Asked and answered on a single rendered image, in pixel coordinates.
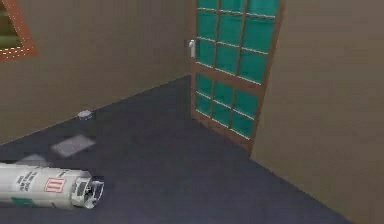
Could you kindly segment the brown door with teal panes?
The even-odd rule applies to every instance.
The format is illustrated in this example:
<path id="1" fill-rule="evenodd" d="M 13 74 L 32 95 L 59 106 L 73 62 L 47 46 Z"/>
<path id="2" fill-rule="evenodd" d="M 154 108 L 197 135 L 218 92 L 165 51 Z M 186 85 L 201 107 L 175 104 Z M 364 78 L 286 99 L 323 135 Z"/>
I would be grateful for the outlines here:
<path id="1" fill-rule="evenodd" d="M 250 152 L 287 0 L 191 0 L 191 115 Z"/>

